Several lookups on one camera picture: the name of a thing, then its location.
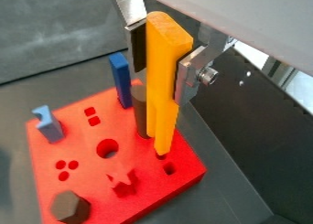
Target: square hole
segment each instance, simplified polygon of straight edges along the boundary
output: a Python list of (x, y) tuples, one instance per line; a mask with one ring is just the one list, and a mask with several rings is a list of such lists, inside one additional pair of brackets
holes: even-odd
[(172, 165), (171, 162), (163, 165), (163, 171), (164, 171), (164, 173), (165, 173), (168, 176), (171, 176), (172, 174), (175, 174), (176, 169), (175, 169), (175, 167), (173, 167), (173, 165)]
[(84, 114), (85, 114), (86, 117), (89, 117), (90, 115), (93, 115), (94, 114), (94, 108), (90, 107), (90, 108), (85, 109), (84, 110)]
[(88, 122), (89, 122), (89, 126), (94, 126), (94, 125), (97, 125), (101, 121), (100, 121), (98, 117), (94, 116), (94, 117), (92, 117), (92, 118), (88, 119)]

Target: red pegboard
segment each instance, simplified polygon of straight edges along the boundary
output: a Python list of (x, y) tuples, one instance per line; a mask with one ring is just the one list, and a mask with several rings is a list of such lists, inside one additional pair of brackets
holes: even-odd
[(90, 203), (85, 223), (132, 223), (203, 177), (206, 168), (177, 131), (169, 154), (156, 157), (152, 139), (137, 136), (133, 109), (121, 108), (115, 89), (53, 115), (64, 128), (56, 144), (36, 129), (37, 120), (26, 123), (42, 223), (60, 223), (49, 207), (65, 190)]

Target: black panel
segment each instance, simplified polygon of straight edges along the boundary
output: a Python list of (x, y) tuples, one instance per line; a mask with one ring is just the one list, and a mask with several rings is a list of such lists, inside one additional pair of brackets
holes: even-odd
[(274, 213), (311, 224), (311, 116), (232, 49), (214, 66), (192, 105)]
[(262, 224), (294, 224), (278, 215), (271, 216)]
[(133, 56), (133, 65), (135, 72), (139, 72), (147, 67), (145, 62), (145, 24), (139, 26), (131, 32), (132, 38), (132, 56)]

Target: dark gray hexagon block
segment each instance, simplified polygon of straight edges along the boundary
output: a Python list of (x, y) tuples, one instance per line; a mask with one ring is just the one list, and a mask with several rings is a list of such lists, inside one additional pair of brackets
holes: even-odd
[(89, 217), (90, 204), (72, 191), (64, 191), (53, 198), (50, 213), (62, 223), (78, 224)]

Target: light blue block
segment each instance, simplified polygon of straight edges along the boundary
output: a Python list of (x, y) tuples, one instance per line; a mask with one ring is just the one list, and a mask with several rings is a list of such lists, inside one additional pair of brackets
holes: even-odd
[(61, 140), (64, 138), (62, 127), (49, 111), (49, 106), (42, 105), (34, 108), (32, 113), (40, 120), (40, 123), (36, 125), (36, 129), (42, 133), (49, 143), (54, 143)]

